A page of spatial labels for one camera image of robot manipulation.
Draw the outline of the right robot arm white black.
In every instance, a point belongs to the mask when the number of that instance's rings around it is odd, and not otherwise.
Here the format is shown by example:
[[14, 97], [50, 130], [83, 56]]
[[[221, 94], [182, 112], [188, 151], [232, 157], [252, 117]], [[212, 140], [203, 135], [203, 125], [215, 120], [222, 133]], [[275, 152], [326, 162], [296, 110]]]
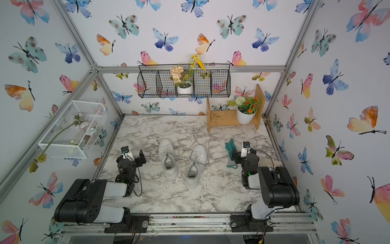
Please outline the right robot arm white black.
[[234, 149], [231, 160], [241, 165], [243, 187], [261, 191], [261, 200], [246, 210], [248, 220], [266, 220], [278, 210], [299, 205], [299, 191], [285, 167], [259, 166], [260, 158], [251, 148], [244, 148], [241, 152]]

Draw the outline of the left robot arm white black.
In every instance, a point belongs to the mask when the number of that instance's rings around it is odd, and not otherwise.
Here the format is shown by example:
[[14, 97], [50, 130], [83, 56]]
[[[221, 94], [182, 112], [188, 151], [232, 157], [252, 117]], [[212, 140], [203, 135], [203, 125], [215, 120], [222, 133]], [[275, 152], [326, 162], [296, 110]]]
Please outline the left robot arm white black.
[[117, 159], [118, 172], [114, 181], [77, 179], [65, 194], [54, 212], [60, 223], [111, 223], [122, 222], [126, 209], [103, 204], [104, 199], [129, 197], [135, 184], [141, 183], [139, 168], [146, 163], [142, 150], [133, 157], [129, 147], [121, 148]]

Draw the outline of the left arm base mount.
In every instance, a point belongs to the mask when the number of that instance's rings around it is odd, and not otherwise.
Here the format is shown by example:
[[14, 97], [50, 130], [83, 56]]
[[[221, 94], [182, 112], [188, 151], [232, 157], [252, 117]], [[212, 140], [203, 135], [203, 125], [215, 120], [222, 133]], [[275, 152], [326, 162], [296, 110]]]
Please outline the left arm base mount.
[[146, 233], [149, 226], [150, 216], [130, 215], [125, 216], [120, 223], [109, 224], [105, 233]]

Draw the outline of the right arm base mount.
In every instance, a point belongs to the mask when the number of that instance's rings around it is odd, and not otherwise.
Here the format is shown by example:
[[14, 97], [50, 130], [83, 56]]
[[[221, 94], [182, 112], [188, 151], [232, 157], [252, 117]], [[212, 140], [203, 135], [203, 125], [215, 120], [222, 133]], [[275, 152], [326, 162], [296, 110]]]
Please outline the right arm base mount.
[[267, 220], [256, 220], [247, 214], [230, 216], [232, 232], [273, 232], [274, 229]]

